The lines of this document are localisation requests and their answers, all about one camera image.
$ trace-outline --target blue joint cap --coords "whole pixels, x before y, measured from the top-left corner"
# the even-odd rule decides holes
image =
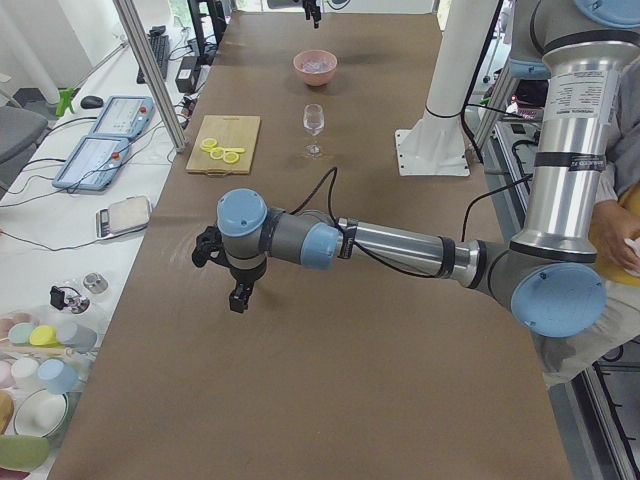
[[[640,27],[638,0],[573,0],[585,17],[612,28]]]
[[[509,74],[523,80],[547,80],[551,72],[542,62],[509,59]]]
[[[511,313],[545,337],[570,337],[602,315],[607,294],[600,276],[579,263],[554,263],[525,278],[511,297]]]
[[[302,242],[300,263],[305,267],[326,270],[331,266],[338,242],[338,230],[316,223]]]
[[[260,195],[248,188],[238,188],[218,200],[218,228],[227,237],[244,237],[262,227],[267,205]]]

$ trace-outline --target white table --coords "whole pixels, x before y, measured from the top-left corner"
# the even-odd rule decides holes
[[[172,34],[172,48],[182,39],[180,32]],[[185,53],[182,49],[174,57]],[[180,60],[169,64],[166,85],[173,104],[182,99],[177,91],[174,78]],[[58,123],[73,118],[97,116],[99,109],[83,110],[80,100],[86,95],[97,95],[106,99],[111,95],[150,95],[147,85],[135,83],[138,66],[130,48],[118,52],[96,71],[76,95],[73,106],[75,114],[67,112]],[[92,121],[79,121],[62,127],[48,136],[35,152],[32,160],[42,158],[66,158],[78,140],[88,133]],[[6,194],[0,201],[0,229],[17,237],[45,244],[52,248],[74,246],[96,239],[95,214],[110,204],[136,195],[147,196],[154,204],[162,191],[175,150],[169,136],[161,126],[160,115],[156,111],[149,121],[144,135],[130,150],[130,156],[140,151],[118,172],[114,181],[103,192],[65,192],[11,206],[36,196],[46,195],[57,189],[51,181],[31,178],[34,174],[54,177],[61,167],[60,162],[38,162],[25,168],[10,191],[24,192],[17,195]],[[60,315],[49,303],[52,285],[61,285],[71,279],[82,280],[90,272],[102,274],[109,283],[108,290],[97,297],[94,307],[99,315],[97,323],[91,325],[104,334],[118,303],[120,294],[142,243],[144,231],[118,239],[101,241],[97,244],[74,250],[50,252],[43,248],[19,242],[0,235],[0,313],[30,311],[44,314],[44,323],[55,323]],[[22,392],[7,390],[16,407],[23,399]],[[10,426],[7,433],[13,433]],[[54,450],[47,462],[32,472],[29,479],[44,479],[55,461]]]

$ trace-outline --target orange bowl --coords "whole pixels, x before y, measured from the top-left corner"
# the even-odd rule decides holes
[[[324,50],[306,50],[293,59],[298,78],[311,87],[326,85],[336,74],[338,59]]]

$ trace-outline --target green object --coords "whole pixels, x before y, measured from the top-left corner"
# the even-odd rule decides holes
[[[31,472],[49,456],[49,441],[31,435],[0,435],[0,467]]]
[[[73,106],[71,105],[71,98],[75,91],[75,88],[63,88],[60,90],[60,102],[58,102],[58,108],[56,108],[56,117],[64,115],[67,108],[71,110],[71,113],[76,113],[73,111]]]

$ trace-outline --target computer mouse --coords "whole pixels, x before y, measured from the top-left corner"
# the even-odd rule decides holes
[[[104,100],[95,95],[87,95],[80,101],[80,106],[85,109],[100,108],[104,105]]]

